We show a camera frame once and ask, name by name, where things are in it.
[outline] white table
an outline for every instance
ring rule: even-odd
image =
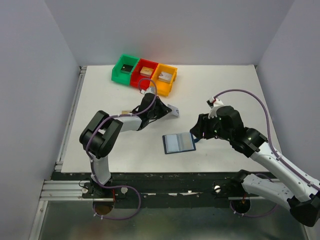
[[[227,89],[245,89],[265,98],[253,65],[178,65],[176,81],[168,97],[160,97],[165,104],[179,108],[180,118],[167,115],[141,131],[122,132],[109,154],[111,172],[237,172],[266,171],[244,155],[232,149],[227,141],[204,140],[196,143],[196,151],[165,154],[162,135],[188,132],[199,114],[210,111],[209,97]],[[88,66],[79,95],[74,121],[69,132],[63,158],[63,173],[89,173],[88,156],[79,137],[99,110],[110,115],[132,110],[143,95],[136,88],[111,81],[113,65]],[[240,112],[245,126],[267,134],[266,120],[259,103],[251,96],[231,92],[221,96],[226,105]],[[278,139],[271,124],[276,148]]]

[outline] open box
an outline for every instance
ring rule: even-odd
[[[122,54],[120,59],[112,69],[111,80],[120,84],[129,85],[131,74],[136,68],[139,60],[140,58],[138,57]],[[130,73],[121,72],[122,66],[124,64],[133,66]]]
[[[157,66],[158,66],[157,62],[148,61],[148,60],[145,60],[145,59],[141,58],[139,60],[138,64],[136,65],[135,69],[133,70],[132,74],[131,74],[130,85],[132,87],[138,88],[139,81],[141,79],[143,79],[143,78],[148,78],[148,77],[142,76],[140,74],[140,71],[141,71],[141,69],[143,67],[147,67],[147,68],[153,69],[151,77],[150,77],[150,78],[152,78],[154,73],[155,73],[155,71],[156,71]],[[149,86],[150,86],[150,81],[148,81],[148,80],[143,80],[140,83],[140,88],[143,89],[143,90],[146,90]]]
[[[173,66],[164,65],[161,63],[158,64],[153,76],[151,77],[151,79],[155,82],[157,94],[165,96],[165,97],[167,97],[169,95],[169,93],[171,92],[171,89],[172,89],[172,84],[176,80],[176,77],[177,77],[177,70],[178,69]],[[166,73],[172,74],[172,78],[171,78],[170,83],[159,80],[159,75],[161,74],[161,72],[166,72]]]

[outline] gray floor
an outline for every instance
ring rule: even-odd
[[[255,200],[250,213],[273,207]],[[132,209],[115,209],[125,216]],[[51,201],[41,230],[41,240],[303,240],[302,225],[286,210],[264,218],[245,218],[230,209],[158,208],[142,209],[129,220],[112,221],[93,217],[92,204],[84,201]]]

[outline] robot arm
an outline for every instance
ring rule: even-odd
[[[276,157],[268,139],[256,129],[244,127],[239,112],[233,107],[225,106],[219,99],[213,98],[207,103],[211,107],[210,113],[200,114],[197,124],[190,132],[198,139],[226,140],[237,152],[268,169],[284,185],[272,183],[242,170],[237,179],[238,186],[243,192],[259,195],[283,206],[300,223],[308,227],[314,226],[320,217],[320,192],[312,185],[320,187],[320,182],[284,156],[281,156],[281,160]]]
[[[154,98],[155,88],[151,86],[144,93],[141,104],[132,110],[130,115],[140,113],[146,109],[148,110],[136,116],[120,115],[107,120],[109,114],[100,110],[94,115],[80,135],[79,141],[82,144],[83,149],[86,150],[88,142],[94,132],[102,122],[106,121],[92,138],[92,142],[88,147],[88,151],[93,156],[91,164],[95,176],[102,185],[105,185],[111,178],[108,154],[114,147],[119,133],[126,131],[139,131],[145,128],[150,121],[158,120],[172,111],[172,109],[167,107],[158,96],[152,104]]]

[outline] wall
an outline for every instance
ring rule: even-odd
[[[0,7],[0,239],[28,239],[79,67],[42,0]]]
[[[45,0],[80,65],[258,64],[294,0]]]
[[[296,0],[257,72],[283,153],[320,179],[320,1]],[[317,223],[320,239],[320,222]]]

